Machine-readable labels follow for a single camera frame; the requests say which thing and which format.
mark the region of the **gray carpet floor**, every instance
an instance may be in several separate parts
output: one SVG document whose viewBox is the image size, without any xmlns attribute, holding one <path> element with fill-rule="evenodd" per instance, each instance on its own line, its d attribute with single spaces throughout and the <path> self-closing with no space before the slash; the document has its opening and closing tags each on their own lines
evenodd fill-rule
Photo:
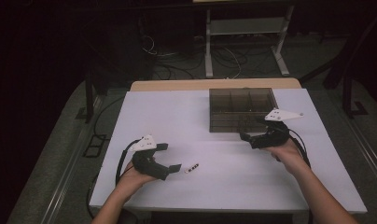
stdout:
<svg viewBox="0 0 377 224">
<path fill-rule="evenodd" d="M 291 77 L 300 78 L 332 59 L 344 44 L 343 39 L 330 39 L 322 44 L 318 40 L 317 35 L 295 36 L 286 40 L 282 55 Z M 237 78 L 280 77 L 270 52 L 273 41 L 268 36 L 253 36 L 244 41 L 237 37 L 217 40 L 213 47 L 216 55 L 215 78 L 232 78 L 238 74 Z M 231 49 L 235 58 L 225 48 Z M 192 57 L 172 52 L 159 57 L 158 62 L 154 68 L 154 79 L 204 78 L 202 51 Z M 184 68 L 185 71 L 175 69 L 170 72 L 166 64 Z M 369 210 L 367 214 L 355 215 L 357 220 L 360 223 L 377 223 L 377 174 L 364 156 L 361 143 L 352 128 L 362 132 L 377 155 L 377 103 L 359 83 L 354 82 L 353 100 L 363 104 L 368 115 L 348 119 L 341 110 L 341 87 L 325 90 L 322 86 L 327 72 L 303 83 L 302 87 L 309 91 L 348 174 Z M 89 147 L 102 143 L 97 139 L 91 141 L 91 137 L 94 133 L 105 134 L 106 138 L 111 136 L 126 91 L 115 88 L 110 89 L 106 96 L 99 96 L 95 102 L 94 118 L 86 124 L 81 114 L 86 106 L 84 84 L 77 87 L 66 103 L 9 223 L 91 222 L 90 213 L 95 215 L 97 211 L 91 208 L 89 212 L 86 200 L 88 193 L 91 195 L 91 183 L 101 168 L 108 144 L 104 141 L 102 147 Z M 99 157 L 83 157 L 82 152 L 86 148 L 89 155 L 101 149 Z M 204 216 L 198 216 L 192 223 L 210 223 L 201 221 L 201 218 Z M 246 222 L 245 216 L 241 216 L 242 219 L 239 216 L 235 218 L 238 219 L 234 219 L 237 220 L 234 223 Z M 179 223 L 177 219 L 170 219 L 171 223 Z M 228 218 L 223 219 L 225 222 L 214 223 L 229 222 Z M 294 223 L 306 223 L 306 214 L 297 214 L 293 220 Z"/>
</svg>

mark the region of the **wooden table edge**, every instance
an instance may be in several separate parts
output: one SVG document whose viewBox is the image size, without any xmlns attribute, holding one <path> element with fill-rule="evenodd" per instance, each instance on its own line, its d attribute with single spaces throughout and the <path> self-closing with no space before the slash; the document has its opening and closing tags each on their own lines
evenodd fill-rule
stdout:
<svg viewBox="0 0 377 224">
<path fill-rule="evenodd" d="M 301 89 L 294 77 L 135 81 L 131 91 L 201 91 L 223 88 Z"/>
</svg>

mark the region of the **white table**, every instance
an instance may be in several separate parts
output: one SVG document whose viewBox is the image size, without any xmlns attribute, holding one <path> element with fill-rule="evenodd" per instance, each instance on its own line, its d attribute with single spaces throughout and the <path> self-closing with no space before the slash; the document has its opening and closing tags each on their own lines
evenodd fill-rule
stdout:
<svg viewBox="0 0 377 224">
<path fill-rule="evenodd" d="M 365 213 L 352 180 L 332 145 L 305 89 L 273 89 L 280 109 L 304 114 L 285 124 L 299 133 L 314 172 L 351 213 Z M 150 211 L 294 213 L 308 209 L 295 179 L 269 153 L 252 149 L 238 133 L 209 133 L 209 93 L 130 91 L 122 105 L 90 205 L 100 207 L 115 186 L 122 150 L 151 133 L 158 143 L 156 162 L 182 163 L 166 181 L 143 186 L 127 208 Z M 126 166 L 133 153 L 128 152 Z M 189 174 L 184 170 L 199 163 Z"/>
</svg>

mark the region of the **tabletop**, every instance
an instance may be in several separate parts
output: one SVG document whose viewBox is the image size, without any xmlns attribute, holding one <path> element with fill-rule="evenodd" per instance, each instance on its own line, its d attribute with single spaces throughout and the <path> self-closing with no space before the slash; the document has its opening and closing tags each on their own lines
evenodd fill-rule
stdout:
<svg viewBox="0 0 377 224">
<path fill-rule="evenodd" d="M 74 12 L 102 12 L 102 11 L 153 11 L 175 9 L 209 9 L 232 7 L 259 6 L 289 6 L 302 0 L 193 0 L 193 1 L 148 1 L 128 3 L 126 1 L 98 1 L 97 4 L 77 1 L 67 2 L 66 5 Z"/>
<path fill-rule="evenodd" d="M 245 78 L 245 79 L 192 79 L 135 81 L 131 91 L 198 91 L 210 88 L 273 88 L 300 89 L 301 84 L 293 77 Z"/>
<path fill-rule="evenodd" d="M 268 82 L 241 79 L 222 83 L 235 83 L 234 87 L 250 87 L 250 83 L 272 86 L 271 83 L 283 83 L 283 79 L 294 82 L 294 79 L 280 78 Z M 213 81 L 220 85 L 220 80 Z M 192 81 L 180 84 L 187 88 L 183 85 L 187 82 L 195 88 L 212 86 L 212 80 L 196 85 Z M 172 86 L 177 89 L 177 82 L 160 81 L 154 85 L 163 83 L 168 83 L 166 87 L 169 88 L 174 83 Z M 122 150 L 132 140 L 152 134 L 157 143 L 169 144 L 167 150 L 155 154 L 156 161 L 165 166 L 181 163 L 182 169 L 168 175 L 165 181 L 156 180 L 143 186 L 126 203 L 128 208 L 260 213 L 294 213 L 308 209 L 293 176 L 267 152 L 252 149 L 240 140 L 238 133 L 209 133 L 208 90 L 162 91 L 153 88 L 143 91 L 139 88 L 147 84 L 150 83 L 136 83 L 133 91 L 127 92 L 91 197 L 91 206 L 102 206 L 114 188 Z M 304 114 L 301 119 L 286 120 L 286 125 L 305 142 L 313 170 L 331 194 L 349 212 L 366 212 L 307 90 L 301 89 L 300 85 L 298 88 L 293 86 L 272 89 L 279 108 Z M 132 155 L 131 151 L 127 153 L 123 167 Z M 194 172 L 184 172 L 196 163 L 199 167 Z"/>
</svg>

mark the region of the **forearm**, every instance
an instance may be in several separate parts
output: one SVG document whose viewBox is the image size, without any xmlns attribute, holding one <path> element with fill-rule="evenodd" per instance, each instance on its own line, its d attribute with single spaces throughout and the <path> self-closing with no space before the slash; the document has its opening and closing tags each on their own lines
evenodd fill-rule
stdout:
<svg viewBox="0 0 377 224">
<path fill-rule="evenodd" d="M 316 223 L 357 223 L 328 192 L 309 167 L 301 168 L 293 175 L 314 214 Z"/>
<path fill-rule="evenodd" d="M 119 189 L 113 190 L 92 223 L 117 223 L 122 207 L 129 199 L 130 196 L 124 193 L 121 194 Z"/>
</svg>

